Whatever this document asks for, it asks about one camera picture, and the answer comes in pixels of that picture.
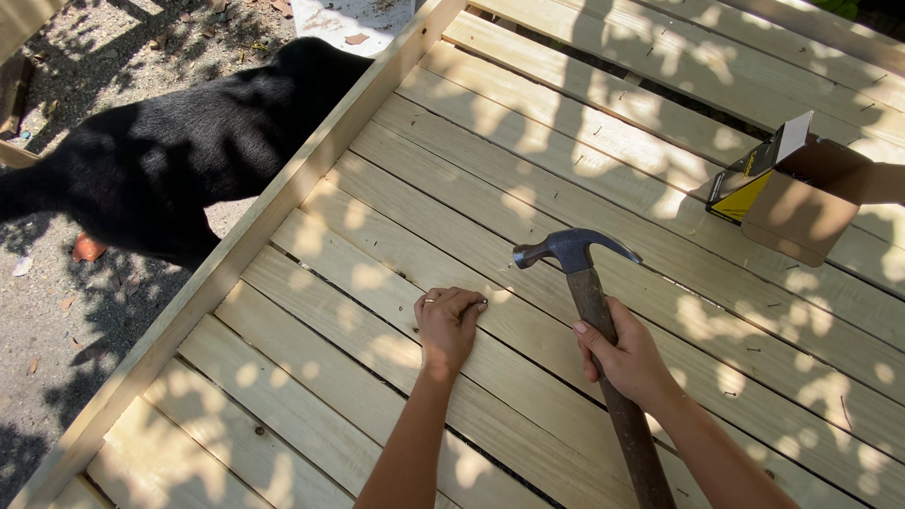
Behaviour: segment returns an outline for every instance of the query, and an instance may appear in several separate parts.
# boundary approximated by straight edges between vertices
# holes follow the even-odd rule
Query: wooden pallet
[[[857,82],[826,88],[819,69],[678,10],[588,3],[472,6],[759,125],[814,108],[825,136],[905,153],[894,101],[882,121],[853,113],[881,100]],[[802,507],[900,506],[905,241],[852,226],[816,269],[748,241],[701,198],[752,138],[465,7],[424,5],[11,507],[351,507],[420,365],[412,303],[454,284],[491,307],[452,395],[436,505],[634,507],[563,274],[511,262],[571,226],[643,256],[592,250],[676,379]],[[702,48],[727,60],[701,63]],[[708,507],[653,424],[679,506]]]

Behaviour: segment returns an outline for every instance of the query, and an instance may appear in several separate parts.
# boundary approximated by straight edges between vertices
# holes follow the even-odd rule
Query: cardboard box
[[[809,132],[813,111],[722,171],[707,210],[812,267],[823,264],[864,204],[905,201],[905,166],[873,162]]]

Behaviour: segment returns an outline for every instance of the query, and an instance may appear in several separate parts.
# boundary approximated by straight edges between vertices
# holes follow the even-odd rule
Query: dog's back
[[[89,117],[0,177],[0,221],[61,211],[100,241],[197,266],[219,241],[204,207],[261,194],[370,63],[299,39],[270,65]]]

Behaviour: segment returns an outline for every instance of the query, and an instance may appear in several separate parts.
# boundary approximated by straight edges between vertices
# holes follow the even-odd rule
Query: hammer
[[[517,245],[512,249],[512,258],[519,269],[531,267],[537,260],[553,256],[559,260],[566,273],[569,291],[578,308],[578,315],[594,326],[607,341],[618,342],[609,308],[606,307],[604,293],[600,288],[600,277],[594,269],[590,245],[600,244],[618,254],[640,263],[641,258],[621,242],[586,228],[571,228],[547,235],[544,242],[534,245]],[[634,485],[634,494],[642,509],[675,509],[672,492],[666,483],[666,474],[660,465],[660,458],[654,448],[651,429],[647,426],[644,412],[629,398],[623,396],[606,378],[600,360],[591,354],[591,360],[600,373],[600,388],[619,445],[622,447],[629,476]]]

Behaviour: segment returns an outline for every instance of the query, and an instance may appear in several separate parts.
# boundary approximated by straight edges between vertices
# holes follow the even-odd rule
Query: dog's tail
[[[46,161],[0,174],[0,222],[46,210],[61,210],[57,176]]]

